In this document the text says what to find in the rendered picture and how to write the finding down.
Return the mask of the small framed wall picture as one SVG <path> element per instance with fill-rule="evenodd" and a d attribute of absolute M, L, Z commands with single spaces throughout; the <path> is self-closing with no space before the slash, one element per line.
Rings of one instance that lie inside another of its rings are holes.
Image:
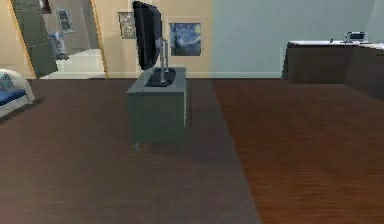
<path fill-rule="evenodd" d="M 63 32 L 71 32 L 73 30 L 72 23 L 69 17 L 69 13 L 66 10 L 57 11 L 60 27 Z"/>

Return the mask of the dark brown counter cabinet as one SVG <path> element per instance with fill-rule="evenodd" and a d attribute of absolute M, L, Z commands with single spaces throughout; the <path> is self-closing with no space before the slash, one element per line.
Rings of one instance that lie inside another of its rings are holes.
<path fill-rule="evenodd" d="M 289 41 L 282 78 L 294 84 L 345 84 L 384 101 L 384 44 Z"/>

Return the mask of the grey room door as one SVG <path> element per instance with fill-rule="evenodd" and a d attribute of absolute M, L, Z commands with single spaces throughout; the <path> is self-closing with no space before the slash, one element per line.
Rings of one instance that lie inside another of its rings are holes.
<path fill-rule="evenodd" d="M 51 38 L 39 0 L 11 0 L 27 53 L 37 78 L 57 71 Z"/>

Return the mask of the black television set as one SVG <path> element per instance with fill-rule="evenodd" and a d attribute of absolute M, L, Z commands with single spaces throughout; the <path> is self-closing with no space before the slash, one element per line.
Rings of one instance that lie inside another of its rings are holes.
<path fill-rule="evenodd" d="M 152 70 L 147 86 L 166 87 L 173 83 L 176 71 L 168 66 L 167 41 L 162 35 L 161 13 L 156 6 L 132 2 L 139 66 Z"/>

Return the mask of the blue night sky painting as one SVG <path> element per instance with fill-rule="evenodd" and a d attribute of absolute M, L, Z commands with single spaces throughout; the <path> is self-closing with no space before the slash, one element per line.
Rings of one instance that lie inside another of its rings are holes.
<path fill-rule="evenodd" d="M 170 23 L 170 48 L 172 56 L 200 56 L 201 24 Z"/>

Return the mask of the grey television stand cabinet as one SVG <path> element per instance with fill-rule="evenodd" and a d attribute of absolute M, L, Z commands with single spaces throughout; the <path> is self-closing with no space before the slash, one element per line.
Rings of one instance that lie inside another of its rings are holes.
<path fill-rule="evenodd" d="M 175 67 L 172 84 L 147 86 L 152 71 L 144 71 L 127 90 L 129 128 L 135 148 L 145 143 L 184 146 L 187 120 L 186 68 Z"/>

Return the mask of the grey framed wall picture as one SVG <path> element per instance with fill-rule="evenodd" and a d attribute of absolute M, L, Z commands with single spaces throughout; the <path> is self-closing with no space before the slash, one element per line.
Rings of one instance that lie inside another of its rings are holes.
<path fill-rule="evenodd" d="M 136 29 L 135 20 L 132 12 L 119 12 L 119 24 L 121 37 L 123 39 L 135 39 Z"/>

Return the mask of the white sofa with blue cushion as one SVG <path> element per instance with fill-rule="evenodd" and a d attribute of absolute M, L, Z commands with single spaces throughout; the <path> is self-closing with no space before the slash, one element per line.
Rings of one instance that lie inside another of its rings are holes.
<path fill-rule="evenodd" d="M 31 85 L 23 74 L 0 69 L 0 118 L 34 101 Z"/>

